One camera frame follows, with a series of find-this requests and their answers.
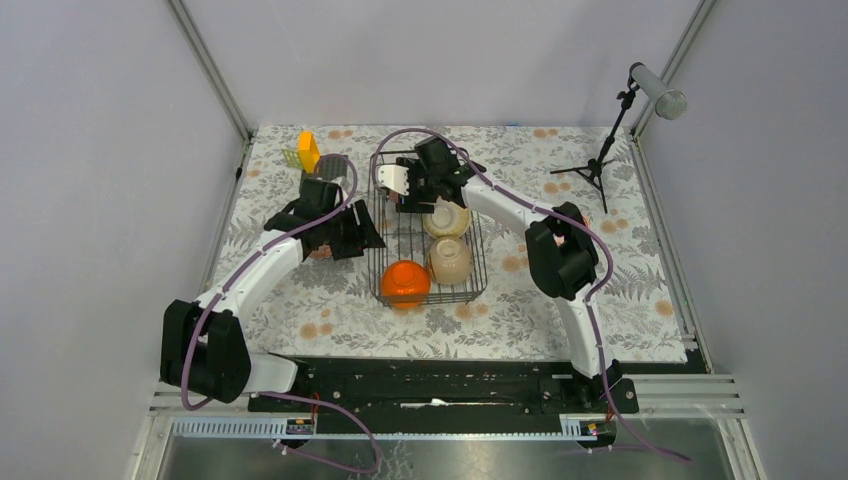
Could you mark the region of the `blue zigzag orange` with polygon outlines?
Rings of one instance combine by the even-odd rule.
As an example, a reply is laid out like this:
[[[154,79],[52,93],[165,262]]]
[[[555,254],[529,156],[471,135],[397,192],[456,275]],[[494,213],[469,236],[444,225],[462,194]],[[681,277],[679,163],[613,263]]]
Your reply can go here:
[[[312,258],[312,259],[316,259],[316,260],[332,259],[333,258],[332,248],[328,244],[321,245],[316,250],[312,251],[309,254],[309,257]]]

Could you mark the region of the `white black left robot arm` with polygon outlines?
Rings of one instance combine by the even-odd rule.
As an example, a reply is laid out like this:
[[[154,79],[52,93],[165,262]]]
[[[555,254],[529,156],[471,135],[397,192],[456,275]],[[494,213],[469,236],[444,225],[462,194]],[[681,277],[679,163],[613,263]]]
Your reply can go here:
[[[384,247],[364,200],[335,181],[306,179],[298,198],[271,216],[250,253],[193,301],[165,310],[160,379],[184,394],[231,403],[244,393],[271,392],[288,411],[309,401],[310,385],[295,361],[249,351],[242,325],[311,253],[329,247],[335,260]]]

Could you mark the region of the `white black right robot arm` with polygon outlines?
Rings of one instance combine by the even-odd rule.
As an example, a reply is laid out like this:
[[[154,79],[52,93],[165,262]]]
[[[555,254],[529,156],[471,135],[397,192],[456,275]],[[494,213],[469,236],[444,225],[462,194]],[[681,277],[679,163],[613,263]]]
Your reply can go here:
[[[461,163],[460,149],[431,136],[414,146],[410,157],[375,168],[380,187],[400,197],[403,211],[432,213],[443,200],[486,215],[524,237],[529,271],[536,287],[553,299],[562,317],[570,361],[583,378],[573,386],[575,402],[597,412],[613,398],[613,387],[601,372],[592,319],[580,297],[597,281],[599,255],[579,209],[571,204],[544,206],[485,177],[475,162]]]

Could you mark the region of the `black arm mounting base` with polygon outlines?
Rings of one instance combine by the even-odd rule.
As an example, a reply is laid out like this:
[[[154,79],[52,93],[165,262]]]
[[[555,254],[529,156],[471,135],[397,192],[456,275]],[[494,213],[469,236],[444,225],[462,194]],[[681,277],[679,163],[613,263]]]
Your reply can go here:
[[[298,357],[296,395],[336,404],[375,434],[553,433],[562,414],[604,418],[599,379],[566,361]]]

